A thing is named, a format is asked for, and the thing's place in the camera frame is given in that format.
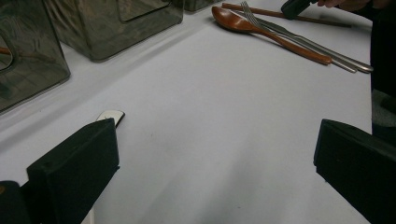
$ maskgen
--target metal fork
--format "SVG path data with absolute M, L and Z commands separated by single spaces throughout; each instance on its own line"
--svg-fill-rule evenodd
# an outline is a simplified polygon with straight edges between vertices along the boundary
M 310 50 L 312 50 L 312 51 L 314 51 L 316 53 L 320 53 L 320 54 L 323 54 L 323 55 L 330 56 L 330 57 L 332 57 L 332 63 L 334 63 L 337 66 L 340 66 L 341 68 L 346 69 L 347 71 L 349 71 L 351 73 L 356 73 L 358 71 L 356 66 L 354 66 L 353 64 L 348 63 L 348 62 L 346 62 L 346 61 L 344 61 L 344 60 L 342 60 L 342 59 L 340 59 L 340 58 L 338 58 L 338 57 L 336 57 L 334 55 L 331 55 L 331 54 L 329 54 L 328 52 L 326 52 L 326 51 L 324 51 L 322 49 L 319 49 L 319 48 L 317 48 L 317 47 L 315 47 L 315 46 L 313 46 L 313 45 L 311 45 L 309 43 L 302 42 L 302 41 L 300 41 L 298 39 L 291 38 L 290 36 L 282 35 L 282 34 L 280 34 L 278 32 L 275 32 L 273 30 L 270 30 L 270 29 L 262 26 L 257 21 L 256 17 L 253 15 L 253 13 L 251 12 L 250 7 L 248 6 L 248 3 L 246 1 L 243 1 L 241 3 L 241 6 L 242 6 L 242 9 L 244 9 L 245 17 L 254 26 L 256 26 L 256 27 L 258 27 L 260 29 L 269 31 L 269 32 L 271 32 L 273 34 L 276 34 L 278 36 L 281 36 L 283 38 L 286 38 L 286 39 L 288 39 L 288 40 L 290 40 L 290 41 L 292 41 L 292 42 L 294 42 L 296 44 L 299 44 L 299 45 L 301 45 L 301 46 L 303 46 L 303 47 L 305 47 L 307 49 L 310 49 Z

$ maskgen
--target utensil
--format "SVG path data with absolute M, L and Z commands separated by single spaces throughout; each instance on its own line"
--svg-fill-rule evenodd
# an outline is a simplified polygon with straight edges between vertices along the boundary
M 247 19 L 255 24 L 256 26 L 263 27 L 265 26 L 266 28 L 272 29 L 273 31 L 276 31 L 278 35 L 281 35 L 282 37 L 287 38 L 288 40 L 293 41 L 294 43 L 300 44 L 308 49 L 311 49 L 317 53 L 328 55 L 332 57 L 332 63 L 346 69 L 349 72 L 355 73 L 356 69 L 363 73 L 371 73 L 373 72 L 373 67 L 366 64 L 366 63 L 361 63 L 359 61 L 356 61 L 354 59 L 348 58 L 345 55 L 342 55 L 340 53 L 337 53 L 331 49 L 327 49 L 301 35 L 296 35 L 292 32 L 289 32 L 282 26 L 279 26 L 277 24 L 271 23 L 269 21 L 261 20 L 259 18 L 254 17 L 253 13 L 249 10 L 248 3 L 244 2 L 241 4 L 242 8 L 245 9 L 245 15 L 247 16 Z
M 312 60 L 316 63 L 322 64 L 330 64 L 332 62 L 332 58 L 329 56 L 321 55 L 315 53 L 308 49 L 303 49 L 297 45 L 290 43 L 282 39 L 281 37 L 271 34 L 270 32 L 260 29 L 254 25 L 252 25 L 249 21 L 233 14 L 231 11 L 223 9 L 221 7 L 212 7 L 212 14 L 215 20 L 224 28 L 227 28 L 232 31 L 240 32 L 240 33 L 251 33 L 264 35 L 268 38 L 271 38 L 278 44 L 282 45 L 285 49 L 288 49 L 294 53 L 297 53 L 309 60 Z
M 235 10 L 235 11 L 243 11 L 241 6 L 234 5 L 234 4 L 229 4 L 229 3 L 223 3 L 221 5 L 221 7 L 227 8 L 227 9 L 231 9 L 231 10 Z M 283 13 L 281 13 L 281 12 L 274 12 L 274 11 L 265 10 L 265 9 L 261 9 L 261 8 L 255 8 L 255 7 L 251 7 L 250 9 L 251 9 L 251 11 L 253 13 L 256 13 L 256 14 L 259 14 L 259 15 L 286 19 L 285 15 L 283 15 Z M 295 20 L 296 21 L 308 21 L 308 22 L 313 22 L 313 23 L 318 23 L 318 24 L 340 26 L 340 27 L 347 27 L 347 28 L 351 28 L 352 27 L 350 24 L 344 24 L 344 23 L 337 22 L 337 21 L 324 21 L 324 20 L 318 20 L 318 19 L 302 17 L 302 16 L 297 16 L 295 18 Z
M 257 18 L 250 11 L 247 2 L 245 2 L 245 1 L 242 2 L 241 6 L 244 9 L 245 17 L 247 18 L 248 21 L 250 21 L 253 25 L 255 25 L 255 26 L 259 27 L 259 28 L 267 29 L 266 27 L 264 27 L 263 25 L 261 25 L 257 21 Z M 327 52 L 325 50 L 319 49 L 319 48 L 317 48 L 317 47 L 315 47 L 315 46 L 313 46 L 313 45 L 311 45 L 309 43 L 305 43 L 304 41 L 301 41 L 300 39 L 292 38 L 289 35 L 283 35 L 283 34 L 280 34 L 278 32 L 271 31 L 271 30 L 270 30 L 270 32 L 272 32 L 275 35 L 279 35 L 279 36 L 285 37 L 288 40 L 293 41 L 294 43 L 297 43 L 297 44 L 299 44 L 299 45 L 301 45 L 301 46 L 303 46 L 303 47 L 305 47 L 307 49 L 313 50 L 314 52 L 317 52 L 317 53 L 320 53 L 320 54 L 323 54 L 323 55 L 328 55 L 328 56 L 332 57 L 332 63 L 334 63 L 335 65 L 340 66 L 341 68 L 346 69 L 348 72 L 351 72 L 351 73 L 356 73 L 357 72 L 357 69 L 355 68 L 355 66 L 353 64 L 348 63 L 348 62 L 346 62 L 344 60 L 341 60 L 338 57 L 336 57 L 334 55 L 331 55 L 329 52 Z

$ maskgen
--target white tablecloth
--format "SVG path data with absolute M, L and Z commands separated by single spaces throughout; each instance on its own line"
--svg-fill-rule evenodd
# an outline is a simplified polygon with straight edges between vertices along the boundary
M 369 21 L 316 6 L 303 15 L 354 27 L 263 18 L 369 63 Z M 366 222 L 313 156 L 322 119 L 370 132 L 370 75 L 231 33 L 210 7 L 104 63 L 63 48 L 71 78 L 0 116 L 1 180 L 22 185 L 33 161 L 118 109 L 120 169 L 94 206 L 97 224 Z

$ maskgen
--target brown spoon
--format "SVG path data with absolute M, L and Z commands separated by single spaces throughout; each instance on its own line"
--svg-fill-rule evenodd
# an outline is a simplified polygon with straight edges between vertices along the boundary
M 258 35 L 264 35 L 267 36 L 268 38 L 271 38 L 278 44 L 282 45 L 285 49 L 288 49 L 296 54 L 299 54 L 309 60 L 326 65 L 332 63 L 331 57 L 318 54 L 315 53 L 314 51 L 303 49 L 297 45 L 294 45 L 277 35 L 273 35 L 263 29 L 260 29 L 252 25 L 249 21 L 233 14 L 230 10 L 226 10 L 221 7 L 212 7 L 212 14 L 215 20 L 226 29 L 240 33 L 252 33 Z

